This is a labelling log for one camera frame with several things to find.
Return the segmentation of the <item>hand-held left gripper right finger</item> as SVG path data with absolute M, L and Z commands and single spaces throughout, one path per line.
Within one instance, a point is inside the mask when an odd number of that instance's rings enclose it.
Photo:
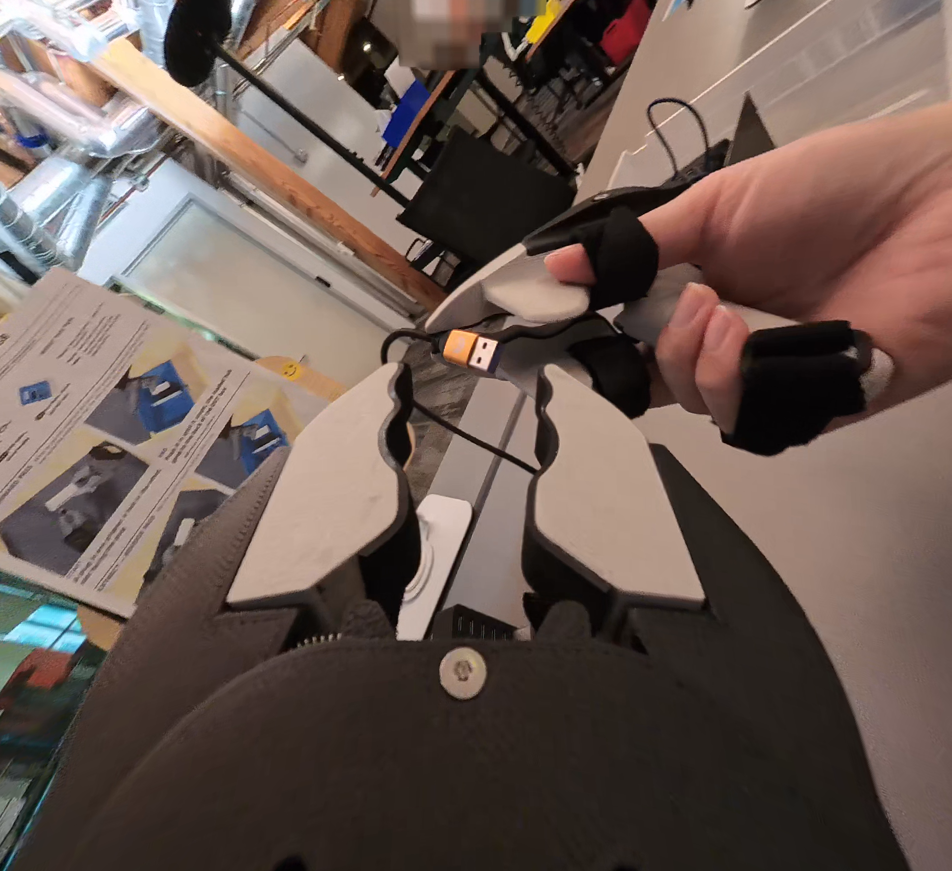
M 595 607 L 701 607 L 706 596 L 649 443 L 624 413 L 557 365 L 538 375 L 538 470 L 523 570 L 537 590 Z

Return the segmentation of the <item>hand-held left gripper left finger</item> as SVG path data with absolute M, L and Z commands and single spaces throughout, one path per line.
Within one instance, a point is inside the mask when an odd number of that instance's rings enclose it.
M 411 369 L 388 363 L 296 439 L 227 596 L 231 607 L 399 607 L 417 572 Z

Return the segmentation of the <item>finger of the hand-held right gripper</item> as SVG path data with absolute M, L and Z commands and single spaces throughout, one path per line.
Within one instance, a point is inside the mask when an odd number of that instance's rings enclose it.
M 462 282 L 423 328 L 437 334 L 475 326 L 495 315 L 549 325 L 585 314 L 589 302 L 589 289 L 557 280 L 543 256 L 510 248 Z

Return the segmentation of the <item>black usb cable orange plugs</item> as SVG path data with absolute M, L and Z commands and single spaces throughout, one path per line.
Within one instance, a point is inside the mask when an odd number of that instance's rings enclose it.
M 479 369 L 484 373 L 488 373 L 488 369 L 497 364 L 497 357 L 502 353 L 498 341 L 490 339 L 488 335 L 483 335 L 470 329 L 448 330 L 443 333 L 427 333 L 422 330 L 396 330 L 388 334 L 384 341 L 382 341 L 379 356 L 382 365 L 389 363 L 390 350 L 400 341 L 425 343 L 431 350 L 431 354 L 439 356 L 448 365 L 465 369 Z M 539 469 L 534 465 L 523 461 L 504 449 L 473 436 L 457 425 L 453 425 L 447 421 L 446 418 L 435 413 L 435 411 L 429 407 L 424 406 L 415 398 L 411 400 L 411 405 L 412 410 L 427 421 L 438 425 L 450 435 L 463 439 L 471 446 L 481 449 L 493 457 L 505 461 L 530 475 L 539 472 Z

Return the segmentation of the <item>person's right hand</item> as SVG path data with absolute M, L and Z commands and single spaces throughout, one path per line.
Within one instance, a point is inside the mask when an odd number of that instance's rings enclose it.
M 951 105 L 834 127 L 708 176 L 642 223 L 698 267 L 660 333 L 669 399 L 733 433 L 748 329 L 722 301 L 844 320 L 894 364 L 869 417 L 950 382 Z

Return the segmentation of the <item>black slotted device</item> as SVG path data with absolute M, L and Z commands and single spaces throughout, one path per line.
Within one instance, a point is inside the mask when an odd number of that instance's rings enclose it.
M 446 607 L 435 615 L 430 638 L 438 640 L 513 640 L 517 627 L 462 604 Z

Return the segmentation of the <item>red bag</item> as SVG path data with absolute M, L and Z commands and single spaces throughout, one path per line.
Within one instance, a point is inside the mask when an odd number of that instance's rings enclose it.
M 657 0 L 630 0 L 625 11 L 605 28 L 599 47 L 609 64 L 621 68 L 636 54 Z

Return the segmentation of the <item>blue box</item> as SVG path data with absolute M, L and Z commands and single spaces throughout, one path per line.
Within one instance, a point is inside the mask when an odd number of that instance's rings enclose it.
M 430 92 L 423 82 L 415 79 L 390 113 L 382 137 L 388 147 L 397 149 L 411 129 L 411 125 L 424 109 Z

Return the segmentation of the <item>frosted glass door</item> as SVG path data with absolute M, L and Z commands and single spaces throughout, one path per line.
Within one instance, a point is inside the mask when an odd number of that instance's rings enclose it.
M 103 217 L 79 270 L 259 357 L 289 356 L 351 386 L 412 319 L 375 286 L 172 160 Z

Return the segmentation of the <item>printed instruction sheet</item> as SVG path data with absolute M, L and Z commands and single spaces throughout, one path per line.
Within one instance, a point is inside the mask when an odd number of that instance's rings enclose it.
M 59 268 L 1 343 L 2 572 L 124 619 L 329 404 Z

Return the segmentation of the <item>wooden beam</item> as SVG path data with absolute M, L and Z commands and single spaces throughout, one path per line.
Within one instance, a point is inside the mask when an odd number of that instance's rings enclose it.
M 426 312 L 433 312 L 446 299 L 434 282 L 413 270 L 392 246 L 194 92 L 177 84 L 127 40 L 108 44 L 89 66 L 287 211 L 309 222 L 336 245 L 346 247 L 355 259 L 409 295 Z

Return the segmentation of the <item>black floor lamp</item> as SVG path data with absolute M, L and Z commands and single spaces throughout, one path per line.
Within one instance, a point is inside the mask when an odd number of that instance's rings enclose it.
M 231 28 L 231 0 L 176 0 L 163 45 L 165 63 L 173 80 L 183 87 L 194 88 L 212 75 L 217 63 L 225 64 L 364 179 L 401 208 L 407 208 L 411 203 L 409 197 L 226 49 L 224 43 Z

